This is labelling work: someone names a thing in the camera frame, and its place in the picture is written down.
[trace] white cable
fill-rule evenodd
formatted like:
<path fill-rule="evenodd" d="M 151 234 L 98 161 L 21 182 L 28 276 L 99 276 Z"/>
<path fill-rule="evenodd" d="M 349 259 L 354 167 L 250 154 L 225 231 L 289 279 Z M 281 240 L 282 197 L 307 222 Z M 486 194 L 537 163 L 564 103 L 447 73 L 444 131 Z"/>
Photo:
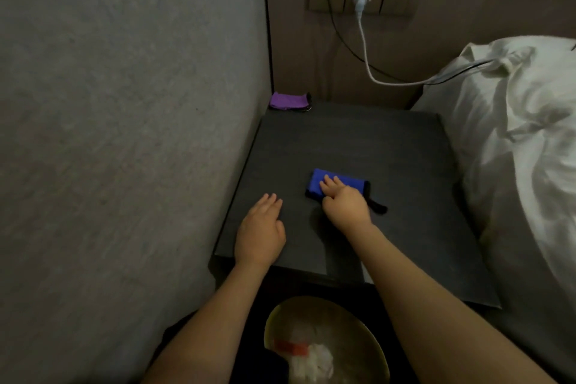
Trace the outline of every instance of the white cable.
<path fill-rule="evenodd" d="M 358 28 L 360 29 L 360 36 L 362 37 L 362 46 L 364 48 L 364 63 L 366 64 L 366 71 L 368 72 L 368 77 L 370 77 L 370 80 L 378 85 L 381 86 L 387 86 L 387 87 L 412 87 L 412 86 L 419 86 L 419 85 L 423 85 L 423 84 L 428 84 L 428 83 L 434 83 L 434 82 L 438 82 L 438 81 L 442 81 L 442 79 L 459 74 L 459 73 L 464 73 L 468 67 L 471 67 L 473 65 L 482 65 L 482 64 L 487 64 L 489 62 L 492 62 L 494 59 L 493 58 L 486 58 L 484 60 L 477 60 L 474 61 L 472 63 L 470 63 L 468 66 L 465 67 L 459 67 L 456 70 L 451 71 L 450 73 L 445 73 L 443 75 L 434 75 L 429 79 L 426 79 L 425 81 L 419 81 L 419 82 L 405 82 L 405 83 L 390 83 L 390 82 L 381 82 L 378 81 L 376 79 L 374 79 L 374 76 L 372 76 L 372 72 L 370 70 L 370 64 L 368 63 L 368 51 L 366 49 L 366 37 L 364 37 L 364 29 L 362 29 L 362 12 L 364 11 L 364 6 L 366 5 L 366 1 L 367 0 L 354 0 L 354 2 L 356 3 L 355 5 L 355 11 L 356 11 L 356 18 L 358 20 Z"/>

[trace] forearm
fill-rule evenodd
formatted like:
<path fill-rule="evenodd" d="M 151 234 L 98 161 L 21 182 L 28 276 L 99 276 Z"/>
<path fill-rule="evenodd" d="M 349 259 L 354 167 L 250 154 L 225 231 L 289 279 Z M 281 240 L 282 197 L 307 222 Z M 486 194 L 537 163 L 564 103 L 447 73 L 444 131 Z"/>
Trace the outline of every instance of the forearm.
<path fill-rule="evenodd" d="M 347 237 L 423 384 L 552 383 L 529 357 L 420 270 L 373 225 Z"/>
<path fill-rule="evenodd" d="M 164 349 L 143 384 L 225 383 L 266 269 L 235 266 L 214 296 Z"/>

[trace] left hand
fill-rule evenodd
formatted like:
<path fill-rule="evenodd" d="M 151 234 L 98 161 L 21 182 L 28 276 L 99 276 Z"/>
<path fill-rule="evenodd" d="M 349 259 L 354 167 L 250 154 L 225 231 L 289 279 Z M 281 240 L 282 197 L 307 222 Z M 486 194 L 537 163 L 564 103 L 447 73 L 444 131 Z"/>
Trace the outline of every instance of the left hand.
<path fill-rule="evenodd" d="M 268 270 L 286 243 L 284 223 L 278 220 L 282 199 L 265 194 L 242 220 L 234 258 L 238 265 L 257 265 Z"/>

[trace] wall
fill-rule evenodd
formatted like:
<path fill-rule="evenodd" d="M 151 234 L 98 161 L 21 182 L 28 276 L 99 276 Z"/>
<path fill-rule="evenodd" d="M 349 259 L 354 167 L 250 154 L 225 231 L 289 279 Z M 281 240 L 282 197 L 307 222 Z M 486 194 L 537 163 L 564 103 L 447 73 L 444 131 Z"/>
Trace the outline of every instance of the wall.
<path fill-rule="evenodd" d="M 214 288 L 264 0 L 0 1 L 0 382 L 125 382 Z"/>
<path fill-rule="evenodd" d="M 310 12 L 307 4 L 268 0 L 274 88 L 335 102 L 404 106 L 414 89 L 371 83 L 363 64 L 336 38 L 329 15 Z M 335 20 L 361 53 L 354 16 Z M 576 38 L 575 24 L 576 0 L 423 0 L 411 19 L 363 19 L 371 64 L 410 81 L 437 73 L 468 42 L 522 34 Z"/>

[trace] white bedsheet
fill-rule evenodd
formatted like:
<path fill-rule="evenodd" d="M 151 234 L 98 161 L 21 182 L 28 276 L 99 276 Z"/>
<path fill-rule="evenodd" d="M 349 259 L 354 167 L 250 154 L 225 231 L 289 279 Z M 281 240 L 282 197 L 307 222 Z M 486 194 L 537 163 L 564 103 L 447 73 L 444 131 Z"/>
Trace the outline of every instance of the white bedsheet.
<path fill-rule="evenodd" d="M 445 70 L 498 59 L 427 86 L 464 174 L 502 311 L 494 325 L 576 382 L 576 50 L 515 37 L 468 45 Z"/>

